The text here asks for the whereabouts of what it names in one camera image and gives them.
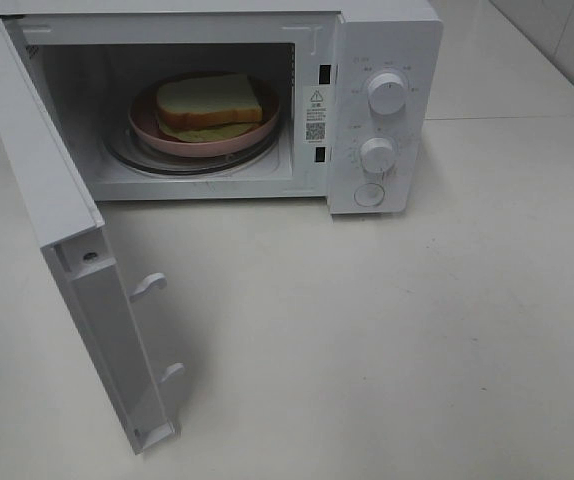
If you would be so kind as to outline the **round white door button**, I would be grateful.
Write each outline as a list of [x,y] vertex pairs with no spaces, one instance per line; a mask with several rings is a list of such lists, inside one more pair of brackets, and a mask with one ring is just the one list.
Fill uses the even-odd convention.
[[383,202],[384,197],[384,188],[376,183],[361,185],[354,192],[354,201],[362,207],[376,207]]

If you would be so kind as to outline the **toy sandwich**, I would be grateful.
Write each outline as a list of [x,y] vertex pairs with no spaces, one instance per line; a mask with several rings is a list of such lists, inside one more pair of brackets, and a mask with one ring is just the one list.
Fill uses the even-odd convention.
[[224,74],[170,81],[155,93],[158,128],[183,142],[231,138],[256,128],[263,109],[249,77]]

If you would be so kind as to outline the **pink round plate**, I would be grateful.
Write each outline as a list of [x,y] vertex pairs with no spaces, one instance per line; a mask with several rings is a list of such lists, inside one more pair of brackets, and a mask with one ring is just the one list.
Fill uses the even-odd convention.
[[138,93],[129,107],[128,120],[139,139],[164,153],[187,157],[212,157],[238,152],[265,138],[278,125],[281,113],[281,100],[275,89],[267,82],[249,76],[253,90],[263,109],[263,120],[254,129],[231,138],[217,138],[210,142],[183,142],[166,135],[158,128],[155,114],[155,93],[167,82],[190,78],[239,74],[230,72],[193,72],[160,80]]

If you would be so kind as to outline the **white microwave door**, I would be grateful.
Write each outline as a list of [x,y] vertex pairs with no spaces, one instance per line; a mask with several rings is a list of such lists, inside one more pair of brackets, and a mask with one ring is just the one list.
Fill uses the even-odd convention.
[[184,366],[156,372],[133,305],[165,276],[126,289],[105,222],[41,97],[19,27],[0,19],[0,135],[40,251],[135,453],[178,430],[167,386]]

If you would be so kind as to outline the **lower white microwave knob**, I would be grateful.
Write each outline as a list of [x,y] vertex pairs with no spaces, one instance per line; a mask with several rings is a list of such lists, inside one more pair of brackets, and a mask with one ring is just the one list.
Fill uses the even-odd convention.
[[361,165],[367,173],[382,174],[395,165],[397,147],[393,140],[374,137],[361,145],[359,156]]

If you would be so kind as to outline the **white microwave knob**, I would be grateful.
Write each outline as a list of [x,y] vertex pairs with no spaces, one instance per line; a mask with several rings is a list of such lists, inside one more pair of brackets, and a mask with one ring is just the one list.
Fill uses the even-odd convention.
[[393,140],[374,137],[361,145],[359,156],[361,165],[367,173],[382,174],[395,165],[397,147]]
[[401,110],[407,101],[406,79],[395,71],[377,73],[367,85],[368,103],[379,115],[393,115]]

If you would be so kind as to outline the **white warning label sticker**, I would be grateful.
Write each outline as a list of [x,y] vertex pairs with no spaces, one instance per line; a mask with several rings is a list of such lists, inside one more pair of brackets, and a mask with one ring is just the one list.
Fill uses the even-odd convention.
[[307,86],[303,91],[302,113],[304,142],[324,145],[327,140],[329,101],[328,85]]

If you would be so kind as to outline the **white microwave oven body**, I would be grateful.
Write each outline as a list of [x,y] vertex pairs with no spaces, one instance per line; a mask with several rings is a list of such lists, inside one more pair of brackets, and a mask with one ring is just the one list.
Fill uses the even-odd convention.
[[[426,1],[0,1],[19,27],[31,74],[94,202],[323,197],[334,214],[405,208],[443,26]],[[367,85],[381,71],[407,81],[405,106],[379,115]],[[131,127],[133,98],[193,72],[245,73],[280,95],[278,144],[247,167],[217,174],[144,174],[110,155],[102,137]],[[328,85],[324,145],[304,142],[303,91]],[[361,145],[393,140],[395,165],[367,173]],[[362,207],[367,183],[383,202]]]

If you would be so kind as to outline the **upper white microwave knob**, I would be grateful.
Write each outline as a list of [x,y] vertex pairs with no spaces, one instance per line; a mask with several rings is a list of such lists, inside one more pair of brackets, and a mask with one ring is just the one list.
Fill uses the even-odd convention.
[[401,110],[407,101],[406,79],[395,71],[377,73],[367,85],[368,103],[379,115],[393,115]]

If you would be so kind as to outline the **glass microwave turntable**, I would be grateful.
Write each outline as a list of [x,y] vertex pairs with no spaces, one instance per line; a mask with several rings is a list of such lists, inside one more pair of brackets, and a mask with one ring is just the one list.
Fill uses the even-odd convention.
[[267,156],[278,144],[282,127],[238,152],[212,157],[187,157],[164,153],[139,139],[132,127],[115,128],[102,137],[107,152],[125,166],[144,174],[187,177],[217,174],[247,167]]

